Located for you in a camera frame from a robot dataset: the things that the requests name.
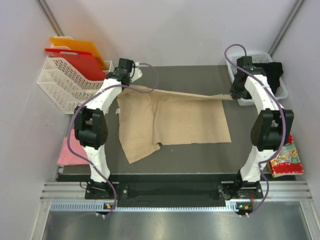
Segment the beige t shirt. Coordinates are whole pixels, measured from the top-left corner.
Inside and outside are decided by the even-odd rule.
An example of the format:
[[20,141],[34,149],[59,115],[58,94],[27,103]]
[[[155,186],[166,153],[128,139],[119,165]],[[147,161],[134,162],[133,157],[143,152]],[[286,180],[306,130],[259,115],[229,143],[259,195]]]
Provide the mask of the beige t shirt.
[[161,146],[229,143],[223,101],[228,94],[201,95],[136,87],[117,97],[118,136],[130,164]]

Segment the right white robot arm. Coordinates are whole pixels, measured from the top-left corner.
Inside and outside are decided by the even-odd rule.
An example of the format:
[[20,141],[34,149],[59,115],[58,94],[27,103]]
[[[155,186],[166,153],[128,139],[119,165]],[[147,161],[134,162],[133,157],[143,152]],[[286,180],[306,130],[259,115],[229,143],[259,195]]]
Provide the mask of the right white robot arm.
[[250,196],[260,198],[261,174],[288,140],[294,113],[282,107],[268,84],[267,74],[263,68],[254,66],[251,56],[238,58],[234,67],[237,72],[229,93],[237,100],[250,97],[256,107],[257,118],[250,132],[252,149],[237,173],[233,192],[241,199]]

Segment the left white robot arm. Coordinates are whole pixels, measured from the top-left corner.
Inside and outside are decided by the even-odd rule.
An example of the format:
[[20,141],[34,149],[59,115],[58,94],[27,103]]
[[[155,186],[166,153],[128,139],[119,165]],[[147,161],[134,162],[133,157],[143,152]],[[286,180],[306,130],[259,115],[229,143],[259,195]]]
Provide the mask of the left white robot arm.
[[120,58],[118,66],[106,75],[96,94],[87,100],[84,106],[75,109],[74,136],[84,149],[85,155],[82,159],[90,166],[86,199],[110,200],[116,196],[113,185],[107,181],[111,172],[105,156],[105,143],[108,138],[105,114],[123,89],[141,76],[142,72],[133,60]]

